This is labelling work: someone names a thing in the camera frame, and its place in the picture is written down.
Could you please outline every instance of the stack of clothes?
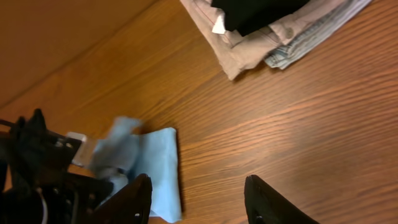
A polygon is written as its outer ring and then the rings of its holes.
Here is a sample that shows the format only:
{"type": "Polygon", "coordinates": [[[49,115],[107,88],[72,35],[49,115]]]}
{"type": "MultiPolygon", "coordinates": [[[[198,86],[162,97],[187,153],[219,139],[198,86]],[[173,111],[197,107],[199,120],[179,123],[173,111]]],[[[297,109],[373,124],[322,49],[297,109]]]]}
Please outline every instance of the stack of clothes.
{"type": "Polygon", "coordinates": [[[181,0],[230,80],[262,60],[285,69],[371,0],[181,0]]]}

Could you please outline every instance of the beige shirt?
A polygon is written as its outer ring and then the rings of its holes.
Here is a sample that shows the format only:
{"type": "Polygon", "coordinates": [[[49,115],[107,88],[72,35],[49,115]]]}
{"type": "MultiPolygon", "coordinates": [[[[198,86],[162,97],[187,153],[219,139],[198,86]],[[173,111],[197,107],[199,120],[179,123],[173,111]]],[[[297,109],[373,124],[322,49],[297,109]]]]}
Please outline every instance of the beige shirt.
{"type": "Polygon", "coordinates": [[[210,6],[211,0],[181,0],[189,15],[205,36],[230,80],[243,70],[257,66],[276,47],[288,44],[318,19],[334,10],[344,0],[311,0],[297,12],[255,31],[245,37],[236,31],[212,33],[217,17],[222,13],[210,6]]]}

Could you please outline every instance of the blue towel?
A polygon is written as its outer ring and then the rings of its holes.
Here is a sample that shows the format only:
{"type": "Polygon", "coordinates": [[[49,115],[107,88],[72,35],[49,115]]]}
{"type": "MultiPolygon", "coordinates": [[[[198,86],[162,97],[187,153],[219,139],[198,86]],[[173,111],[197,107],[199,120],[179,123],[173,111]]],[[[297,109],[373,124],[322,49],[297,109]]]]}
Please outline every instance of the blue towel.
{"type": "Polygon", "coordinates": [[[131,134],[140,125],[137,119],[116,118],[107,138],[98,141],[89,168],[97,178],[113,182],[112,195],[139,174],[147,174],[152,181],[150,216],[177,222],[182,214],[176,130],[165,128],[149,134],[131,134]]]}

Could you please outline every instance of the white label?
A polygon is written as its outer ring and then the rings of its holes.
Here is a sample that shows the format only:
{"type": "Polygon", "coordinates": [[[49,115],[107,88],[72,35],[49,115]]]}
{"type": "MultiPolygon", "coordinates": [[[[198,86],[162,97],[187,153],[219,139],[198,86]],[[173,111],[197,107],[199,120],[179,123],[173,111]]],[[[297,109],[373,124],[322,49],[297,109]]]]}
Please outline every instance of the white label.
{"type": "Polygon", "coordinates": [[[213,26],[212,32],[215,34],[225,34],[224,14],[221,14],[217,17],[217,20],[213,26]]]}

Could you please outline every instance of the wooden surface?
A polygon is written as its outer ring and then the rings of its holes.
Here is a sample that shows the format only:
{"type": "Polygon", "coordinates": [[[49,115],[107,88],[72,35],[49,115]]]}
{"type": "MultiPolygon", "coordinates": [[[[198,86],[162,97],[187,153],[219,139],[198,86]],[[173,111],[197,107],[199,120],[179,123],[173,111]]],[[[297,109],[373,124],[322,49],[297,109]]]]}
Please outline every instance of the wooden surface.
{"type": "Polygon", "coordinates": [[[397,46],[398,2],[374,0],[287,70],[230,82],[161,0],[49,74],[2,73],[0,117],[42,108],[49,129],[95,138],[120,115],[175,127],[183,223],[246,223],[249,174],[321,223],[398,223],[397,46]]]}

